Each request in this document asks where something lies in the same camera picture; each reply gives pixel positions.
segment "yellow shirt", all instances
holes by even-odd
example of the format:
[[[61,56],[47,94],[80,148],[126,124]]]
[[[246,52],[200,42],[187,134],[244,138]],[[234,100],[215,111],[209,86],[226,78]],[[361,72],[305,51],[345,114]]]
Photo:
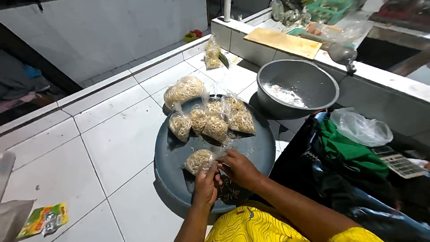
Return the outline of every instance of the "yellow shirt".
[[[241,206],[221,216],[205,242],[309,241],[288,224],[254,207]],[[335,235],[334,242],[382,242],[372,232],[355,227]]]

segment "red plastic item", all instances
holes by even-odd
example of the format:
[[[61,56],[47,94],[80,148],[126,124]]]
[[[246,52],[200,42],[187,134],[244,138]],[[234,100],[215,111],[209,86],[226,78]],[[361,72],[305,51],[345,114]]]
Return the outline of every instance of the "red plastic item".
[[[195,29],[195,30],[190,31],[190,32],[191,33],[195,33],[196,36],[197,36],[197,38],[201,38],[203,36],[203,33],[200,30],[198,30],[198,29]]]

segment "clear plastic bag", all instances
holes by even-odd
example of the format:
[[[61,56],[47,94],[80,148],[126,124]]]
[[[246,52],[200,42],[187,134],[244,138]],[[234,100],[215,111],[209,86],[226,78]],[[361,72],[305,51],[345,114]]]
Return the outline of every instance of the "clear plastic bag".
[[[276,21],[282,21],[284,19],[284,5],[280,0],[272,0],[272,16]]]
[[[331,113],[330,120],[340,134],[365,146],[383,146],[393,140],[393,133],[386,123],[366,119],[354,108],[336,109]]]
[[[182,142],[188,140],[191,129],[191,118],[185,115],[182,111],[181,104],[179,102],[174,103],[174,109],[176,113],[173,113],[169,119],[169,128],[173,134]]]
[[[208,105],[209,100],[209,92],[204,91],[201,94],[202,97],[202,105],[196,104],[192,107],[192,110],[190,112],[190,118],[191,118],[191,127],[193,128],[194,132],[197,135],[200,135],[203,131],[203,128],[206,126],[206,114],[205,109]]]
[[[222,63],[219,60],[220,52],[221,48],[215,41],[215,35],[212,35],[206,45],[205,64],[207,69],[219,68],[222,66]]]
[[[203,82],[193,76],[185,76],[180,78],[173,86],[168,87],[164,93],[164,103],[166,107],[173,110],[173,104],[180,104],[200,96],[206,91]]]
[[[228,114],[228,127],[234,131],[255,134],[252,115],[246,109],[230,112]]]
[[[225,144],[228,140],[228,124],[224,119],[224,113],[211,112],[206,114],[206,125],[202,133]]]
[[[184,163],[185,169],[194,176],[200,169],[209,170],[215,161],[215,154],[207,149],[199,149],[191,154]]]
[[[230,107],[230,112],[247,110],[245,103],[235,93],[227,93],[226,104]]]

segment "white tile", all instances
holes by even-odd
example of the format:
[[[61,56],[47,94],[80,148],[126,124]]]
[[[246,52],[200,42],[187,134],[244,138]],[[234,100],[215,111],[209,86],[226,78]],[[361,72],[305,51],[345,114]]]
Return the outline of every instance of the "white tile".
[[[104,86],[106,86],[106,85],[108,85],[108,84],[110,84],[112,82],[115,82],[115,81],[117,81],[119,79],[123,79],[123,78],[125,78],[128,75],[131,75],[131,72],[127,70],[127,71],[121,72],[121,73],[119,73],[117,75],[114,75],[113,77],[108,78],[108,79],[106,79],[104,81],[96,83],[96,84],[94,84],[94,85],[92,85],[92,86],[90,86],[88,88],[85,88],[84,90],[81,90],[81,91],[79,91],[77,93],[73,93],[72,95],[69,95],[69,96],[67,96],[67,97],[65,97],[63,99],[58,100],[57,101],[58,106],[62,107],[64,105],[66,105],[66,104],[68,104],[68,103],[70,103],[70,102],[72,102],[72,101],[74,101],[74,100],[76,100],[76,99],[78,99],[80,97],[83,97],[83,96],[85,96],[85,95],[87,95],[87,94],[89,94],[91,92],[94,92],[94,91],[96,91],[96,90],[98,90],[98,89],[100,89],[100,88],[102,88],[102,87],[104,87]]]
[[[430,146],[430,130],[417,134],[413,136],[413,138],[423,143],[424,145]]]
[[[151,164],[108,198],[127,242],[173,241],[181,228],[183,219],[164,205],[154,181]]]
[[[206,45],[208,44],[208,41],[205,41],[197,46],[194,46],[188,50],[184,50],[182,54],[184,55],[184,59],[187,60],[199,53],[202,53],[205,51]]]
[[[53,235],[26,241],[49,242],[105,199],[80,137],[12,172],[3,202],[35,199],[33,208],[67,203],[69,222]]]
[[[94,83],[92,82],[91,78],[90,78],[90,79],[86,79],[85,81],[82,81],[82,82],[80,82],[80,83],[79,83],[79,85],[80,85],[82,88],[90,87],[90,86],[92,86],[93,84],[94,84]]]
[[[303,58],[295,56],[295,55],[290,55],[284,52],[280,52],[280,51],[276,51],[275,56],[273,57],[273,60],[301,60]]]
[[[154,59],[156,57],[159,57],[162,54],[164,54],[164,53],[161,53],[161,51],[157,50],[157,51],[154,51],[152,53],[149,53],[149,54],[145,55],[144,57],[146,59],[148,59],[148,60],[152,60],[152,59]]]
[[[13,170],[33,161],[79,135],[73,118],[53,126],[8,149],[16,155]]]
[[[62,110],[58,110],[15,131],[3,135],[0,137],[0,150],[8,149],[68,118],[70,118],[70,115]]]
[[[196,69],[200,69],[203,66],[206,66],[206,64],[205,64],[205,53],[204,52],[201,52],[201,53],[199,53],[199,54],[197,54],[197,55],[195,55],[195,56],[193,56],[193,57],[191,57],[185,61],[186,61],[186,63],[192,65]]]
[[[153,63],[156,63],[157,61],[160,61],[160,60],[155,59],[153,61],[147,61],[141,65],[138,65],[134,68],[131,68],[130,71],[135,73],[136,71],[139,71],[141,68],[146,68],[147,66],[152,65]],[[155,76],[158,73],[163,72],[163,71],[169,69],[170,67],[177,65],[183,61],[184,61],[184,58],[182,56],[182,53],[180,53],[180,54],[175,55],[175,56],[157,64],[157,65],[149,67],[148,69],[135,74],[134,77],[136,78],[136,80],[139,83],[141,83],[141,82],[147,80],[148,78]]]
[[[139,84],[119,93],[77,114],[74,118],[79,131],[81,133],[87,131],[147,97],[149,94]]]
[[[245,37],[243,33],[231,32],[230,52],[258,66],[263,66],[273,60],[276,50],[246,41],[243,37]]]
[[[196,69],[190,64],[182,61],[181,63],[147,79],[140,83],[140,85],[151,95],[167,86],[173,85],[179,78],[184,77],[195,70]]]
[[[224,87],[224,89],[228,89],[231,92],[240,93],[257,79],[257,73],[254,72],[255,68],[249,67],[252,65],[246,60],[242,60],[239,65],[232,65],[229,69],[224,66],[215,69],[202,67],[199,71],[216,81],[218,87]]]
[[[168,87],[165,87],[163,89],[161,89],[160,91],[154,93],[151,95],[151,97],[158,103],[158,105],[160,105],[161,107],[163,107],[164,105],[164,93],[166,92]]]
[[[10,121],[7,124],[3,124],[2,126],[0,126],[0,133],[3,133],[4,131],[7,131],[11,128],[14,128],[20,124],[23,124],[23,123],[25,123],[25,122],[27,122],[27,121],[35,118],[35,117],[38,117],[44,113],[47,113],[47,112],[49,112],[49,111],[51,111],[57,107],[58,107],[57,102],[53,102],[53,103],[48,104],[48,105],[46,105],[46,106],[44,106],[38,110],[34,110],[33,112],[31,112],[29,114],[26,114],[26,115],[19,117],[13,121]]]
[[[120,242],[122,240],[120,230],[115,222],[111,208],[107,201],[103,201],[55,241]]]
[[[129,63],[129,65],[130,65],[130,69],[131,68],[134,68],[135,66],[138,66],[138,65],[140,65],[140,64],[143,64],[143,63],[145,63],[145,62],[147,62],[148,61],[148,59],[147,58],[145,58],[145,57],[141,57],[141,58],[139,58],[139,59],[137,59],[137,60],[134,60],[134,61],[132,61],[132,62],[130,62]]]
[[[297,131],[302,127],[304,122],[309,116],[298,118],[298,119],[285,119],[285,120],[277,120],[280,124],[282,124],[287,129],[291,130],[293,133],[297,133]]]
[[[218,45],[221,48],[230,51],[231,29],[212,21],[211,32],[215,35],[215,41]]]
[[[169,46],[166,46],[166,47],[164,47],[164,48],[160,49],[160,52],[161,52],[162,54],[165,54],[165,53],[167,53],[167,52],[169,52],[169,51],[171,51],[171,50],[174,50],[174,49],[176,49],[176,48],[181,47],[182,45],[183,45],[183,43],[182,43],[181,41],[179,41],[179,42],[173,43],[173,44],[171,44],[171,45],[169,45]]]
[[[113,72],[106,71],[106,72],[103,72],[103,73],[101,73],[99,75],[96,75],[95,77],[91,78],[91,80],[92,80],[93,83],[99,83],[99,82],[104,81],[104,80],[106,80],[108,78],[111,78],[113,75],[114,75]]]
[[[249,85],[245,90],[239,93],[239,97],[245,101],[249,102],[251,97],[256,93],[258,90],[258,83],[257,81],[254,81],[251,85]]]
[[[147,98],[82,134],[107,195],[154,160],[166,116]]]
[[[127,90],[129,88],[131,88],[132,86],[137,85],[137,81],[135,80],[134,77],[129,77],[125,80],[122,80],[110,87],[107,87],[101,91],[98,91],[80,101],[77,101],[65,108],[63,108],[63,110],[72,115],[75,116],[76,114],[87,110],[95,105],[97,105],[98,103],[101,103],[103,101],[105,101],[106,99],[113,97],[115,95],[117,95],[118,93],[123,92],[124,90]]]

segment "green plastic basket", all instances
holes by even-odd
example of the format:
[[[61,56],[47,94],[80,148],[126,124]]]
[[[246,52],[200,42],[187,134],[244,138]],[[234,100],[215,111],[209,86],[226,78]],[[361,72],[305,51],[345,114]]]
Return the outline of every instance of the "green plastic basket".
[[[307,9],[312,15],[312,21],[318,22],[325,19],[327,25],[335,25],[353,4],[352,0],[317,0],[309,4]]]

